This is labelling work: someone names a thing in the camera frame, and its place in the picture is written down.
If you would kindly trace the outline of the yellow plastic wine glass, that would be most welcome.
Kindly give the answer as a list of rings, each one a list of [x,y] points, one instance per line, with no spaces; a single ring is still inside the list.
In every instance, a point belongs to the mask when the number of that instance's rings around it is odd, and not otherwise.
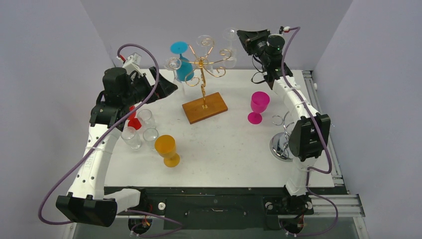
[[[172,136],[158,137],[154,147],[157,153],[163,157],[163,162],[167,167],[176,167],[180,163],[180,156],[176,152],[176,141]]]

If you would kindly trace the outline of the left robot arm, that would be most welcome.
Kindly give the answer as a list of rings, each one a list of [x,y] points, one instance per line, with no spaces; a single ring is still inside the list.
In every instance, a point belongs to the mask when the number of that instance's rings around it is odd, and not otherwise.
[[[148,200],[141,196],[141,188],[128,186],[105,195],[105,178],[130,107],[153,103],[178,88],[156,67],[149,71],[156,79],[154,85],[136,71],[128,73],[121,67],[105,70],[104,89],[91,110],[84,160],[67,194],[56,200],[56,208],[70,222],[109,227],[116,215],[127,209],[136,214],[147,211]]]

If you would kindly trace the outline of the red plastic wine glass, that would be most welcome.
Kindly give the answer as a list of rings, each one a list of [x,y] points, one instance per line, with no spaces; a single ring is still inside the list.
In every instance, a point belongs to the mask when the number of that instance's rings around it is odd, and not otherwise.
[[[129,117],[128,117],[128,127],[133,127],[136,130],[139,130],[142,127],[141,122],[139,121],[139,119],[136,117],[136,112],[132,113]]]

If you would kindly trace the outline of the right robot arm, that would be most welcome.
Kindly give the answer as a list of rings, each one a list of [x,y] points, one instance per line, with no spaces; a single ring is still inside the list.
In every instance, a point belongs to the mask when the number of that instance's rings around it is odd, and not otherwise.
[[[261,64],[263,81],[281,97],[295,120],[293,130],[287,136],[294,169],[285,184],[289,194],[280,200],[282,209],[288,213],[300,207],[298,196],[310,192],[312,171],[322,174],[332,171],[327,150],[330,117],[322,115],[310,104],[285,62],[287,51],[300,29],[299,26],[281,27],[277,34],[269,30],[236,32],[246,53]]]

